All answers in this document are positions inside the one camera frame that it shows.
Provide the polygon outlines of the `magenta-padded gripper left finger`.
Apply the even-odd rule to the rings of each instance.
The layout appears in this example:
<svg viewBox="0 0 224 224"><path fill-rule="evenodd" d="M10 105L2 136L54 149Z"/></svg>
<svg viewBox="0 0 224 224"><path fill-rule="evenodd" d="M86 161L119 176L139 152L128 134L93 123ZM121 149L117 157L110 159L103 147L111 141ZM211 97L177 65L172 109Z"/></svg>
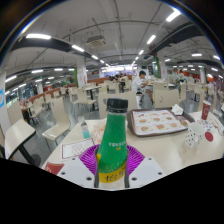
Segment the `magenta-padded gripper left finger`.
<svg viewBox="0 0 224 224"><path fill-rule="evenodd" d="M98 148L98 145L91 146L78 157L72 158L59 171L58 176L84 188L98 188Z"/></svg>

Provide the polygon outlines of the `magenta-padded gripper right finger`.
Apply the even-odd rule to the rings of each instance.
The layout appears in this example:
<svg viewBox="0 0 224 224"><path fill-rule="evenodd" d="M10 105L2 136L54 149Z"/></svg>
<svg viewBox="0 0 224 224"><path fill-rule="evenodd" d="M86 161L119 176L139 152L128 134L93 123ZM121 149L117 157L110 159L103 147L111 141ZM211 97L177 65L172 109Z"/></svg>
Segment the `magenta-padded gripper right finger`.
<svg viewBox="0 0 224 224"><path fill-rule="evenodd" d="M133 146L127 146L127 151L124 178L126 188L140 188L166 176L153 157L145 157Z"/></svg>

